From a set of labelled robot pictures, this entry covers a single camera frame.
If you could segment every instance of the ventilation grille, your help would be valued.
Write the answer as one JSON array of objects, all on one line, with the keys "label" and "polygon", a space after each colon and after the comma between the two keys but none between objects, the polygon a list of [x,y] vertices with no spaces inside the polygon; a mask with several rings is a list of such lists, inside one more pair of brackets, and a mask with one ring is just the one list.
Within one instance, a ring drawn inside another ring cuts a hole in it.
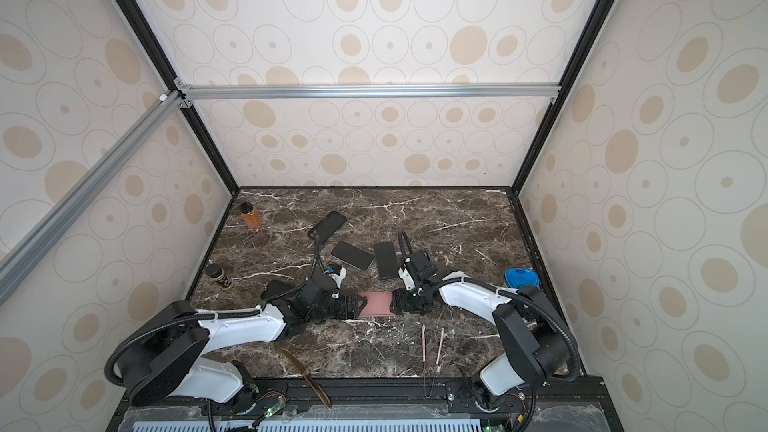
[{"label": "ventilation grille", "polygon": [[[250,424],[248,420],[222,420],[216,432]],[[478,419],[398,419],[398,420],[268,420],[258,432],[480,432]],[[209,432],[204,420],[137,422],[134,432]]]}]

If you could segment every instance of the dark brown marble surface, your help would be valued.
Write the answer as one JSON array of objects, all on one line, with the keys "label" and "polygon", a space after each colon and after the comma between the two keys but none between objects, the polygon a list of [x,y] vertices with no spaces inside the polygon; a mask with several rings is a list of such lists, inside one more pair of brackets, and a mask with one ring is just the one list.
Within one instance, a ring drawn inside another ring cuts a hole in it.
[{"label": "dark brown marble surface", "polygon": [[[251,202],[264,220],[250,231],[239,204]],[[414,250],[425,250],[438,265],[503,285],[504,270],[530,267],[517,223],[504,191],[480,189],[248,189],[240,193],[211,260],[229,266],[234,286],[222,290],[203,277],[191,303],[226,310],[253,307],[272,279],[299,284],[312,260],[309,228],[331,210],[348,218],[326,242],[322,259],[344,240],[372,253],[377,242],[393,241],[406,230]],[[348,266],[342,291],[380,292],[402,287],[381,282],[374,262],[367,272]],[[296,375],[279,348],[286,348],[315,377],[423,376],[421,327],[426,325],[427,367],[431,378],[468,374],[503,352],[495,327],[463,310],[444,307],[427,316],[312,324],[288,341],[250,343],[216,350],[217,360],[239,360],[255,377]],[[440,368],[435,367],[441,328],[446,330]]]}]

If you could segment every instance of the smartphone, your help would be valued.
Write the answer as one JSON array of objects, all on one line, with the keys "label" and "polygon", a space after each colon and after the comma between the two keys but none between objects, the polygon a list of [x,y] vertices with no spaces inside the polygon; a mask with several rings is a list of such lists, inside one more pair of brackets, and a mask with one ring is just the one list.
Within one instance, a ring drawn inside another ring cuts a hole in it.
[{"label": "smartphone", "polygon": [[376,268],[379,271],[379,280],[391,281],[399,278],[400,265],[397,263],[395,245],[391,242],[379,242],[373,246],[376,255]]},{"label": "smartphone", "polygon": [[371,266],[371,262],[373,262],[373,255],[344,241],[339,241],[339,243],[336,244],[331,251],[331,255],[338,258],[341,262],[359,268],[363,272],[368,270],[368,267]]},{"label": "smartphone", "polygon": [[309,235],[312,240],[314,240],[315,234],[319,235],[320,244],[324,244],[326,243],[326,240],[328,240],[328,237],[333,235],[335,231],[339,230],[339,227],[341,227],[344,222],[346,222],[346,217],[344,217],[340,212],[335,210],[331,211],[327,216],[324,217],[323,220],[312,227],[307,235]]}]

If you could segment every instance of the patterned wallpaper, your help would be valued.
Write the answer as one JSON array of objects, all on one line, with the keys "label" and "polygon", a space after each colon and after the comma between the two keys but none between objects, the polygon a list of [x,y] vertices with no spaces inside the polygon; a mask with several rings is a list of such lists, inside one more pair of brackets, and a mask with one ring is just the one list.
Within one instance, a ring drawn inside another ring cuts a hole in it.
[{"label": "patterned wallpaper", "polygon": [[595,0],[141,0],[197,85],[558,82]]},{"label": "patterned wallpaper", "polygon": [[768,4],[620,0],[522,199],[628,432],[768,424]]},{"label": "patterned wallpaper", "polygon": [[110,0],[0,0],[0,260],[165,88]]},{"label": "patterned wallpaper", "polygon": [[0,430],[104,430],[107,357],[184,296],[229,201],[172,112],[0,307]]},{"label": "patterned wallpaper", "polygon": [[240,186],[507,186],[548,97],[200,100]]}]

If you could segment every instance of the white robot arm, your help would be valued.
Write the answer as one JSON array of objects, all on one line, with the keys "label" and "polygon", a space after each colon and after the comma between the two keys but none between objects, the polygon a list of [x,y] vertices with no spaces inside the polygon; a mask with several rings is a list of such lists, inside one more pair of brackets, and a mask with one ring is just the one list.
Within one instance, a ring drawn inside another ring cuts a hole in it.
[{"label": "white robot arm", "polygon": [[[425,252],[404,250],[403,255],[401,275],[409,279],[404,281],[408,287],[392,293],[392,312],[427,314],[437,302],[463,308],[498,328],[505,354],[467,379],[478,404],[491,408],[511,388],[540,385],[566,360],[570,374],[564,379],[578,375],[575,340],[537,288],[496,288],[464,272],[438,272]],[[173,395],[227,403],[235,412],[248,410],[255,399],[245,367],[201,356],[237,344],[289,338],[311,322],[357,318],[365,299],[340,293],[345,276],[344,268],[331,265],[299,287],[272,281],[262,304],[237,311],[194,310],[187,302],[174,302],[117,347],[104,374],[128,389],[134,406]],[[542,325],[533,331],[523,321],[530,314]]]}]

